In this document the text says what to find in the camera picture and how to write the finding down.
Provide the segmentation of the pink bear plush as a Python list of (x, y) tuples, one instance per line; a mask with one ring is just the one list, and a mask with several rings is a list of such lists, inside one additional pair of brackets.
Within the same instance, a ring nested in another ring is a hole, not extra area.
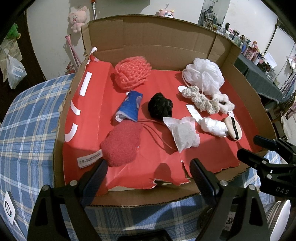
[(166, 6), (164, 9), (160, 9), (158, 12), (156, 12), (156, 16), (162, 16), (166, 18), (175, 18), (175, 11), (173, 9), (169, 9), (170, 4), (166, 3)]

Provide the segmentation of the black fuzzy pompom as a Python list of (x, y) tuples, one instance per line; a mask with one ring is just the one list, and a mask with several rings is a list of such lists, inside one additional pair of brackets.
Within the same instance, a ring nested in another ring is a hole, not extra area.
[(159, 121), (163, 121), (163, 117), (171, 118), (173, 115), (172, 109), (172, 101), (165, 98), (161, 92), (156, 93), (148, 102), (148, 111), (151, 118)]

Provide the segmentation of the white cloth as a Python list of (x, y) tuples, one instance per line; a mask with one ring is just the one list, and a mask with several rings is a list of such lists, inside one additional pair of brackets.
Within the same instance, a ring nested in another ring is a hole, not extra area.
[(222, 121), (211, 118), (202, 118), (198, 121), (198, 124), (204, 132), (210, 133), (214, 136), (224, 138), (228, 135), (226, 124)]

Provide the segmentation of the red mesh foam ball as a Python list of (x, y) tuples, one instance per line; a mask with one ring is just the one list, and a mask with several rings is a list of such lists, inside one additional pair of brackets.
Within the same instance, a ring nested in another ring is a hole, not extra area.
[(150, 75), (152, 66), (143, 56), (121, 60), (115, 66), (115, 81), (122, 90), (133, 90), (143, 84)]

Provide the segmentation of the beige knitted cloth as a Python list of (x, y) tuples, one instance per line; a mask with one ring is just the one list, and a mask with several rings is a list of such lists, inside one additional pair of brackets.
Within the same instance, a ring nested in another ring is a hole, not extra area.
[(216, 114), (220, 111), (218, 102), (214, 99), (208, 99), (204, 94), (200, 93), (199, 88), (195, 85), (180, 90), (180, 93), (184, 98), (190, 99), (201, 112), (206, 111), (208, 114)]

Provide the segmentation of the pink sticks bundle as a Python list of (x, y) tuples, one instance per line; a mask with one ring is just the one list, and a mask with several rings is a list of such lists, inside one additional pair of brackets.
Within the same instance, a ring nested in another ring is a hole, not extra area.
[(77, 52), (75, 51), (75, 49), (74, 49), (74, 47), (72, 45), (71, 35), (66, 35), (65, 39), (66, 39), (66, 42), (67, 42), (67, 44), (68, 44), (68, 46), (69, 46), (69, 48), (71, 50), (71, 53), (72, 53), (72, 56), (73, 56), (73, 59), (74, 59), (74, 62), (75, 62), (75, 66), (78, 69), (81, 66), (82, 62), (81, 62)]

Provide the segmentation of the white fluffy scrunchie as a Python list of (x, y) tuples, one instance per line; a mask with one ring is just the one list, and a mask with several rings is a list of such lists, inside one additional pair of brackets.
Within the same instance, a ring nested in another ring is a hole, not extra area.
[(229, 97), (226, 94), (214, 94), (212, 99), (217, 102), (220, 108), (220, 112), (223, 114), (228, 114), (229, 112), (232, 112), (235, 108), (235, 105), (229, 100)]

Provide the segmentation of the beige powder puff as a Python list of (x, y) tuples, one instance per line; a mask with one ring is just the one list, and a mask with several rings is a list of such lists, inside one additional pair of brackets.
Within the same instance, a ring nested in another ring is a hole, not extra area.
[(227, 127), (227, 133), (229, 136), (233, 140), (239, 141), (242, 138), (242, 129), (238, 121), (235, 118), (228, 116), (224, 119), (224, 123)]

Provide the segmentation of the wall mirror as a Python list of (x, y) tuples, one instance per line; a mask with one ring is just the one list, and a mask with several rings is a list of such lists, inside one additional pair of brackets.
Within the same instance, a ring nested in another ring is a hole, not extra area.
[(230, 0), (204, 0), (198, 25), (202, 26), (208, 19), (212, 19), (213, 23), (221, 27), (225, 20)]

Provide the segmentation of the red sponge with cord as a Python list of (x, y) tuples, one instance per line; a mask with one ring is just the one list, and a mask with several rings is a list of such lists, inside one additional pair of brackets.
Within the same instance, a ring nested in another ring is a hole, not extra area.
[(101, 143), (103, 158), (109, 167), (124, 166), (137, 159), (142, 129), (150, 127), (147, 123), (164, 125), (159, 121), (148, 119), (140, 119), (138, 122), (123, 120), (109, 132)]

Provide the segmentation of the tall jar dark contents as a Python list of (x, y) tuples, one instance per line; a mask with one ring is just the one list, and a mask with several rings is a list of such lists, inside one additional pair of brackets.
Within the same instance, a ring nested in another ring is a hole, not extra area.
[(290, 217), (290, 209), (290, 200), (270, 202), (265, 206), (270, 241), (280, 240)]

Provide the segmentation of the blue cloth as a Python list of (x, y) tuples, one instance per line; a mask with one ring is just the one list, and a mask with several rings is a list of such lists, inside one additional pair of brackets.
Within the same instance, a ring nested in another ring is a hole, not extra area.
[(142, 101), (142, 93), (130, 91), (115, 114), (115, 120), (122, 122), (123, 120), (138, 121), (138, 111)]

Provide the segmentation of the white packet pouch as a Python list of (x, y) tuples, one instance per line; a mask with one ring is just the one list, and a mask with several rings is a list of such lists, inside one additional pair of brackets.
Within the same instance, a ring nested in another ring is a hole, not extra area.
[(186, 116), (180, 120), (163, 117), (163, 122), (171, 131), (179, 153), (190, 147), (199, 147), (200, 136), (196, 133), (196, 120), (193, 117)]

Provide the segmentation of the white round-logo device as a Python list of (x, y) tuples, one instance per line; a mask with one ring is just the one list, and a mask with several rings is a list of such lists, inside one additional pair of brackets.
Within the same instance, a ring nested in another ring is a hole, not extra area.
[(8, 221), (10, 222), (11, 225), (13, 225), (16, 221), (18, 212), (17, 212), (17, 207), (13, 199), (13, 196), (9, 191), (5, 192), (3, 207), (4, 207), (4, 212), (8, 218)]

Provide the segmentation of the dark green covered table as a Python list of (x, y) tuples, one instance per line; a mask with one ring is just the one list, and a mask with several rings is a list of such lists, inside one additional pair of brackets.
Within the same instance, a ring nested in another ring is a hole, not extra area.
[(264, 96), (267, 99), (279, 103), (282, 99), (282, 93), (280, 89), (268, 79), (266, 74), (262, 72), (258, 66), (248, 60), (243, 54), (239, 54), (234, 66), (243, 74), (249, 84), (255, 89), (255, 91)]

